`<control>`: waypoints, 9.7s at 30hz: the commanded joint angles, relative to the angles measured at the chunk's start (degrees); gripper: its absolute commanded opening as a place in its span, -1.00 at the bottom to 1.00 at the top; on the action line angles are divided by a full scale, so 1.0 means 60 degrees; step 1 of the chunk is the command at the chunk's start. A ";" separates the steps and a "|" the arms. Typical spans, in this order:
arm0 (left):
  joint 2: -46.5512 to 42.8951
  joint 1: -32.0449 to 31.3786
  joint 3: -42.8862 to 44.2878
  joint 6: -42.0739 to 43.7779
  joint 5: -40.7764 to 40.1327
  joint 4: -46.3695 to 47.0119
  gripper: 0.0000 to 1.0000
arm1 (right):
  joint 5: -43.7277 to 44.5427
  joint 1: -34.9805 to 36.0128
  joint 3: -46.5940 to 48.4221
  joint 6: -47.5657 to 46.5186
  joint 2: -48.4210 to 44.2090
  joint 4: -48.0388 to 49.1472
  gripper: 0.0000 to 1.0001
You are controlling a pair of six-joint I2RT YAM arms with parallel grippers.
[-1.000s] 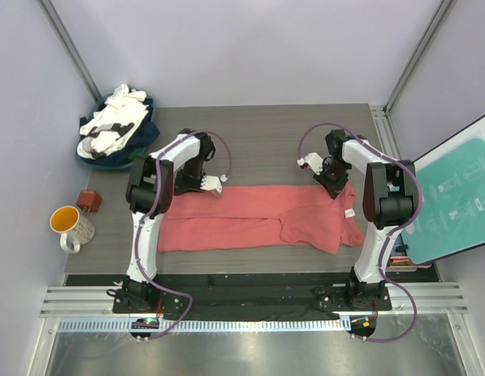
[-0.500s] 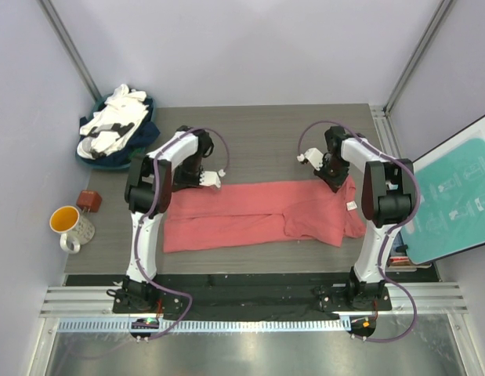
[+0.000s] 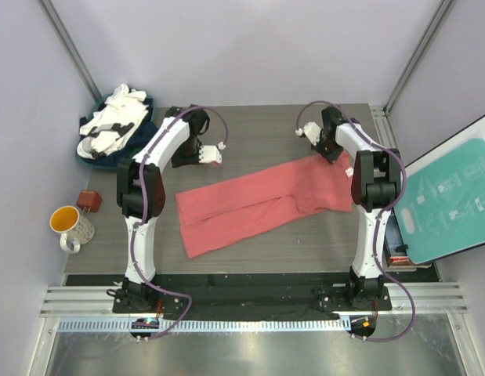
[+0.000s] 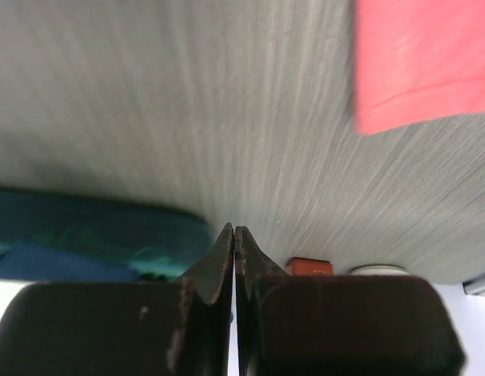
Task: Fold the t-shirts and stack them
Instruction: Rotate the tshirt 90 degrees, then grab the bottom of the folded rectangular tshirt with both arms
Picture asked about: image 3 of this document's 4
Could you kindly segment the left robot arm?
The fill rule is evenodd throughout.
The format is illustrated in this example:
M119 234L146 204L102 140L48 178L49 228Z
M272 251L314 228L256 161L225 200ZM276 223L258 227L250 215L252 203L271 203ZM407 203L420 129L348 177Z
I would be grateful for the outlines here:
M128 232L128 264L121 287L114 293L116 313L148 313L158 304L160 292L153 288L157 275L154 235L165 206L162 172L184 150L187 156L182 164L200 161L198 136L209 124L203 107L171 107L143 149L118 164L117 203Z

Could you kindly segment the pink t-shirt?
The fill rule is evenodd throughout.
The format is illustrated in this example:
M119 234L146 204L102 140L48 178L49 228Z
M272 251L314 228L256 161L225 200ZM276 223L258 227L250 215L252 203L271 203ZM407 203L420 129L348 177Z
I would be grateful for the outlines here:
M321 212L351 212L349 155L316 154L176 194L186 255L210 251Z

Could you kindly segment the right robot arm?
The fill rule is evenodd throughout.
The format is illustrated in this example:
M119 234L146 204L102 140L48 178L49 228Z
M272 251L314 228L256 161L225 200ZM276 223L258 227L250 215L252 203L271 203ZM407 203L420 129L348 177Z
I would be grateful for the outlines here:
M385 229L402 188L400 155L376 143L361 125L337 107L321 111L312 147L334 164L346 152L354 159L351 197L359 215L357 250L344 287L322 287L320 308L327 312L390 310L382 256Z

